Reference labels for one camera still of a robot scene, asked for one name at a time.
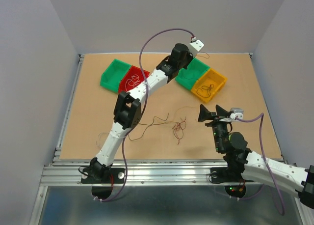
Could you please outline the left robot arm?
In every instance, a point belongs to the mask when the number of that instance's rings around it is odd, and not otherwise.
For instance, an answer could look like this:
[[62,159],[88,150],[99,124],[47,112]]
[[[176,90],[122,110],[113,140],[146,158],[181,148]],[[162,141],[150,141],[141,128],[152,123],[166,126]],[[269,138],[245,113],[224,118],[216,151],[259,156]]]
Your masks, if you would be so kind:
[[174,79],[182,68],[186,69],[198,53],[194,43],[188,46],[176,44],[171,54],[156,66],[149,77],[145,77],[137,87],[128,92],[122,91],[118,95],[112,128],[99,153],[90,161],[89,166],[80,171],[81,183],[112,181],[110,169],[115,154],[127,134],[139,124],[148,97]]

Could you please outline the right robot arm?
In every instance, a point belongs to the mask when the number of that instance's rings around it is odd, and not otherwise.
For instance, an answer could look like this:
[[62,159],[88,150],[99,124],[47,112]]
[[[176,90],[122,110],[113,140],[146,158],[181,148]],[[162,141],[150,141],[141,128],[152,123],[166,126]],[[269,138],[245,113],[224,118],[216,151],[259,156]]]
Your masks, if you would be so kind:
[[198,122],[210,127],[217,153],[223,155],[226,167],[213,168],[208,175],[213,184],[258,182],[273,187],[280,194],[291,194],[308,208],[314,207],[314,167],[297,167],[267,158],[248,148],[243,134],[234,132],[232,122],[245,122],[244,111],[229,111],[216,105],[210,112],[200,105]]

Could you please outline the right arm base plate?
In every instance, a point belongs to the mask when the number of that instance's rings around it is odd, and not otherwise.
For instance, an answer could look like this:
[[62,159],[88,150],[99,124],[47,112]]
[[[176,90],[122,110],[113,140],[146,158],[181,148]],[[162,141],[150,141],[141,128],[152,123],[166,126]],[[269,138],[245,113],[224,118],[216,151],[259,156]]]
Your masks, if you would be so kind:
[[220,183],[240,183],[244,182],[240,173],[235,173],[227,170],[226,167],[214,167],[210,169],[210,181],[213,184]]

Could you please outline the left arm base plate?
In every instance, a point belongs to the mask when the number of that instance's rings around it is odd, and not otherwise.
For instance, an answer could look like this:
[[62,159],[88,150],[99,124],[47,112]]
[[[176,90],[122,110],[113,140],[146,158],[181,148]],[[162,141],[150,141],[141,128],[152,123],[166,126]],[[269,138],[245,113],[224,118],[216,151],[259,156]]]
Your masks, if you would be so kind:
[[105,169],[104,172],[96,173],[90,167],[79,167],[82,184],[123,184],[125,179],[124,168]]

